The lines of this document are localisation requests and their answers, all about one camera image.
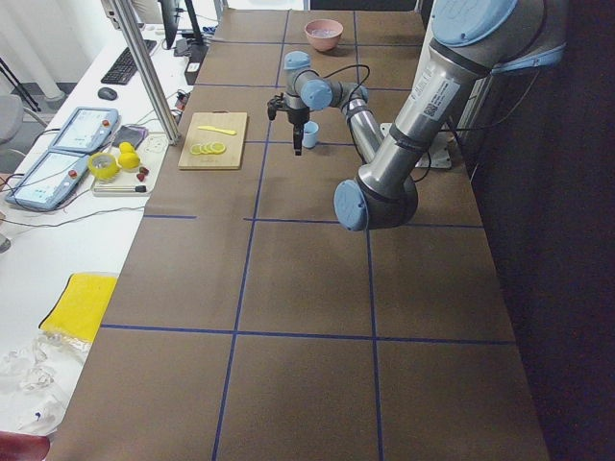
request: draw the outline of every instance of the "brown table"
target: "brown table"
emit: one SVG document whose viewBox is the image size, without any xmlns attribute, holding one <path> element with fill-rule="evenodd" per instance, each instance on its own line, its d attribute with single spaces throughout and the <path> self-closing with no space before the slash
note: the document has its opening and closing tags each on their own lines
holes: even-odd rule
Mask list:
<svg viewBox="0 0 615 461">
<path fill-rule="evenodd" d="M 344 24 L 334 52 L 307 45 L 316 17 Z M 548 459 L 463 168 L 418 183 L 409 226 L 348 232 L 342 116 L 314 113 L 321 143 L 301 157 L 283 114 L 266 118 L 281 59 L 304 50 L 323 74 L 370 65 L 392 121 L 420 17 L 226 11 L 216 37 L 180 129 L 247 111 L 242 167 L 179 171 L 169 149 L 48 459 Z"/>
</svg>

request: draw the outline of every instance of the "cable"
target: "cable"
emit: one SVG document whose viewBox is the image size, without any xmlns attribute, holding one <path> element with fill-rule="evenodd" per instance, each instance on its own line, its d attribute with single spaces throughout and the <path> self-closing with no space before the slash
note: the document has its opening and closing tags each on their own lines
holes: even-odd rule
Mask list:
<svg viewBox="0 0 615 461">
<path fill-rule="evenodd" d="M 67 208 L 69 205 L 74 203 L 78 198 L 80 198 L 81 196 L 87 194 L 87 192 L 89 192 L 89 188 L 84 190 L 83 192 L 80 192 L 79 194 L 76 194 L 75 196 L 71 197 L 70 200 L 64 202 L 63 204 L 61 204 L 61 206 L 57 206 L 56 209 L 65 209 L 65 208 Z"/>
<path fill-rule="evenodd" d="M 77 218 L 69 219 L 68 221 L 63 221 L 63 222 L 57 223 L 57 224 L 17 223 L 15 221 L 10 221 L 10 220 L 4 219 L 4 218 L 0 218 L 0 221 L 4 221 L 5 223 L 13 224 L 13 225 L 16 225 L 16 226 L 23 226 L 25 228 L 59 228 L 60 226 L 64 226 L 66 224 L 71 224 L 71 223 L 76 223 L 76 222 L 81 221 L 83 219 L 91 218 L 93 216 L 98 216 L 100 214 L 115 213 L 116 211 L 139 211 L 140 209 L 144 209 L 144 208 L 145 208 L 145 206 L 135 206 L 135 207 L 123 206 L 121 208 L 115 208 L 115 209 L 103 209 L 103 210 L 100 210 L 100 211 L 94 211 L 93 213 L 86 214 L 84 216 L 79 216 Z"/>
<path fill-rule="evenodd" d="M 158 121 L 158 118 L 154 117 L 154 118 L 148 118 L 147 120 L 145 120 L 144 122 L 140 122 L 139 123 L 139 127 L 144 127 L 145 125 L 147 125 L 150 122 L 154 122 L 154 121 Z"/>
<path fill-rule="evenodd" d="M 427 164 L 427 170 L 425 170 L 425 173 L 421 178 L 419 178 L 418 180 L 414 180 L 415 183 L 422 181 L 431 171 L 431 153 L 429 149 L 427 150 L 427 159 L 429 161 L 429 163 Z"/>
<path fill-rule="evenodd" d="M 529 82 L 528 87 L 526 88 L 526 90 L 523 92 L 523 94 L 521 95 L 521 97 L 519 98 L 519 101 L 517 101 L 515 103 L 515 105 L 512 107 L 512 109 L 510 109 L 508 111 L 508 113 L 502 117 L 500 120 L 493 122 L 489 125 L 484 125 L 482 127 L 473 127 L 473 128 L 454 128 L 454 130 L 456 132 L 475 132 L 478 130 L 488 130 L 490 128 L 494 128 L 497 127 L 498 125 L 502 124 L 503 122 L 505 122 L 508 117 L 510 117 L 510 115 L 512 115 L 512 113 L 519 108 L 519 106 L 521 106 L 521 103 L 523 103 L 524 99 L 526 99 L 526 96 L 528 96 L 529 91 L 531 90 L 531 88 L 534 85 L 534 82 L 536 82 L 536 79 L 538 78 L 538 75 L 540 74 L 540 71 L 536 71 L 536 73 L 534 74 L 533 79 L 531 79 L 531 82 Z M 440 130 L 441 133 L 451 133 L 453 131 L 453 129 L 448 129 L 448 130 Z"/>
<path fill-rule="evenodd" d="M 173 91 L 171 94 L 169 94 L 168 96 L 166 96 L 166 101 L 169 100 L 169 98 L 171 98 L 172 96 L 176 95 L 178 93 L 178 91 L 181 91 L 180 89 Z M 143 120 L 145 117 L 147 117 L 150 113 L 152 113 L 154 111 L 154 109 L 150 110 L 149 112 L 147 112 L 145 115 L 143 115 L 141 118 L 139 118 L 136 122 L 134 122 L 131 125 L 142 125 L 141 120 Z M 158 120 L 158 118 L 152 118 L 150 120 L 148 120 L 148 122 L 152 121 L 152 120 Z"/>
<path fill-rule="evenodd" d="M 54 133 L 54 132 L 58 132 L 60 129 L 59 128 L 52 128 L 50 130 L 45 130 L 44 132 L 40 132 L 37 137 L 35 137 L 35 140 L 32 141 L 32 145 L 30 146 L 30 149 L 32 149 L 34 147 L 34 145 L 37 143 L 38 139 L 43 136 L 44 134 L 49 134 L 49 133 Z"/>
<path fill-rule="evenodd" d="M 446 121 L 446 126 L 449 127 L 449 130 L 451 131 L 451 133 L 453 134 L 453 137 L 455 138 L 455 142 L 457 143 L 457 149 L 459 150 L 459 153 L 461 154 L 463 158 L 465 158 L 465 151 L 464 151 L 463 143 L 461 142 L 461 137 L 459 136 L 459 133 L 453 126 L 452 117 L 449 117 L 449 119 Z"/>
<path fill-rule="evenodd" d="M 5 186 L 6 186 L 6 187 L 7 187 L 7 188 L 11 191 L 12 197 L 13 197 L 13 199 L 15 200 L 15 204 L 16 204 L 17 206 L 19 206 L 19 207 L 21 207 L 21 208 L 25 209 L 26 211 L 33 211 L 33 212 L 36 212 L 36 213 L 49 213 L 49 212 L 51 212 L 51 211 L 55 211 L 56 209 L 61 209 L 63 206 L 62 206 L 61 208 L 54 208 L 54 209 L 47 209 L 47 210 L 45 210 L 45 209 L 38 209 L 38 208 L 32 208 L 32 207 L 30 207 L 30 206 L 26 206 L 26 205 L 24 205 L 24 204 L 20 203 L 20 202 L 19 202 L 19 200 L 17 200 L 16 193 L 17 193 L 20 189 L 22 189 L 23 187 L 29 187 L 29 186 L 31 186 L 31 185 L 38 184 L 39 182 L 45 182 L 45 181 L 47 181 L 48 179 L 53 178 L 54 176 L 65 174 L 65 173 L 66 173 L 66 171 L 68 171 L 70 168 L 72 168 L 72 167 L 75 165 L 75 163 L 77 163 L 78 161 L 79 161 L 79 159 L 77 158 L 74 162 L 72 162 L 72 163 L 71 163 L 70 165 L 68 165 L 66 168 L 62 169 L 60 172 L 58 172 L 58 173 L 53 173 L 53 174 L 51 174 L 51 175 L 49 175 L 49 176 L 46 176 L 45 178 L 41 178 L 41 179 L 36 180 L 36 181 L 33 181 L 33 182 L 22 183 L 22 184 L 19 184 L 19 185 L 18 185 L 18 186 L 16 186 L 16 187 L 12 187 L 12 186 L 11 186 L 11 185 L 9 185 L 6 181 L 4 181 L 4 185 L 5 185 Z"/>
<path fill-rule="evenodd" d="M 171 46 L 171 48 L 166 48 L 164 45 L 166 44 L 166 42 L 164 41 L 163 43 L 160 44 L 160 48 L 162 48 L 164 51 L 171 51 L 174 50 L 176 47 L 175 46 Z"/>
<path fill-rule="evenodd" d="M 344 67 L 340 67 L 339 69 L 334 70 L 331 74 L 328 74 L 328 75 L 322 77 L 323 79 L 328 79 L 329 77 L 331 77 L 331 76 L 333 76 L 335 74 L 343 72 L 344 70 L 360 69 L 360 68 L 366 69 L 367 72 L 365 73 L 365 76 L 361 79 L 361 81 L 357 83 L 357 86 L 355 86 L 355 88 L 350 92 L 350 94 L 348 95 L 348 100 L 342 105 L 342 107 L 340 108 L 341 110 L 344 110 L 344 108 L 346 108 L 346 106 L 348 106 L 350 104 L 351 97 L 353 96 L 353 94 L 355 94 L 355 91 L 357 91 L 359 88 L 361 88 L 361 86 L 369 78 L 369 75 L 371 73 L 371 69 L 369 68 L 369 65 L 366 65 L 366 64 L 350 64 L 350 65 L 345 65 Z M 358 154 L 359 158 L 361 159 L 361 161 L 363 163 L 365 163 L 365 158 L 363 158 L 361 153 L 358 151 L 357 139 L 355 138 L 355 130 L 353 129 L 353 124 L 351 123 L 351 119 L 350 118 L 346 120 L 346 125 L 348 125 L 348 130 L 350 131 L 350 136 L 353 139 L 353 145 L 355 146 L 355 150 L 357 151 L 357 154 Z"/>
<path fill-rule="evenodd" d="M 474 180 L 474 175 L 477 174 L 477 170 L 479 169 L 479 163 L 477 162 L 476 165 L 474 165 L 474 169 L 472 170 L 472 174 L 470 175 L 470 183 L 472 183 L 472 181 Z"/>
<path fill-rule="evenodd" d="M 4 192 L 4 187 L 5 186 L 8 187 L 8 188 L 11 188 L 9 186 L 9 180 L 12 180 L 14 178 L 21 178 L 21 177 L 23 177 L 23 173 L 13 173 L 11 175 L 8 175 L 6 177 L 6 179 L 0 178 L 0 181 L 2 182 L 2 184 L 0 184 L 0 187 L 2 188 L 2 190 L 0 190 L 0 192 Z"/>
<path fill-rule="evenodd" d="M 195 15 L 197 17 L 202 17 L 203 19 L 206 19 L 207 21 L 215 22 L 216 24 L 220 22 L 217 19 L 213 19 L 212 17 L 203 16 L 202 14 L 195 14 Z"/>
</svg>

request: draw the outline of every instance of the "label sticker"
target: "label sticker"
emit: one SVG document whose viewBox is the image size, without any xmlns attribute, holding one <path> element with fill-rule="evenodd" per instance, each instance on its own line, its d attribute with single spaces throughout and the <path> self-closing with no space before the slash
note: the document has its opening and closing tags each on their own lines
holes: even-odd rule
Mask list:
<svg viewBox="0 0 615 461">
<path fill-rule="evenodd" d="M 416 86 L 410 93 L 410 99 L 416 103 L 421 95 L 425 92 L 426 88 L 430 84 L 430 80 L 433 77 L 433 71 L 430 68 L 426 68 L 421 75 L 421 78 L 416 83 Z M 449 106 L 453 98 L 455 97 L 460 85 L 451 79 L 438 79 L 437 88 L 430 88 L 430 98 L 426 101 L 426 105 L 423 108 L 423 115 L 431 120 L 439 120 L 444 110 Z"/>
<path fill-rule="evenodd" d="M 412 92 L 410 93 L 410 98 L 412 98 L 414 102 L 419 99 L 419 96 L 421 96 L 421 94 L 423 93 L 423 90 L 425 89 L 425 86 L 427 86 L 427 83 L 430 81 L 432 75 L 433 73 L 428 67 L 423 71 L 423 74 L 421 74 L 421 78 L 416 83 L 416 86 L 412 89 Z"/>
<path fill-rule="evenodd" d="M 439 120 L 444 110 L 455 97 L 458 89 L 459 84 L 456 84 L 454 81 L 442 80 L 423 109 L 423 115 L 426 115 L 431 120 Z"/>
</svg>

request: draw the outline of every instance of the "blue joint cap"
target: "blue joint cap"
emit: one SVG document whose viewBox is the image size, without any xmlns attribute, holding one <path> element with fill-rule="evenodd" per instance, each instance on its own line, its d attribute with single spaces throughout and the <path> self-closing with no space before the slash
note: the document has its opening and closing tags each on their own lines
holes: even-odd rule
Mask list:
<svg viewBox="0 0 615 461">
<path fill-rule="evenodd" d="M 331 87 L 322 80 L 310 80 L 301 88 L 302 101 L 312 110 L 327 108 L 333 99 Z"/>
<path fill-rule="evenodd" d="M 291 51 L 284 57 L 284 70 L 297 70 L 311 66 L 311 58 L 303 51 Z"/>
<path fill-rule="evenodd" d="M 471 45 L 493 34 L 516 6 L 517 0 L 440 0 L 431 15 L 433 36 L 452 48 Z"/>
<path fill-rule="evenodd" d="M 346 180 L 335 189 L 333 205 L 337 220 L 348 231 L 365 231 L 369 222 L 367 202 L 356 181 Z"/>
</svg>

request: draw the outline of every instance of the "yellow knife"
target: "yellow knife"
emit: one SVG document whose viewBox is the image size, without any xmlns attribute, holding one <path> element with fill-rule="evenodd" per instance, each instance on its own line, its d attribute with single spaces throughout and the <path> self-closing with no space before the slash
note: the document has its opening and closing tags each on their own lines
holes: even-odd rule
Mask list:
<svg viewBox="0 0 615 461">
<path fill-rule="evenodd" d="M 237 132 L 235 130 L 225 130 L 224 128 L 216 128 L 211 125 L 201 125 L 198 127 L 199 130 L 207 130 L 208 132 L 217 132 L 222 134 L 229 134 L 231 136 L 235 136 Z"/>
</svg>

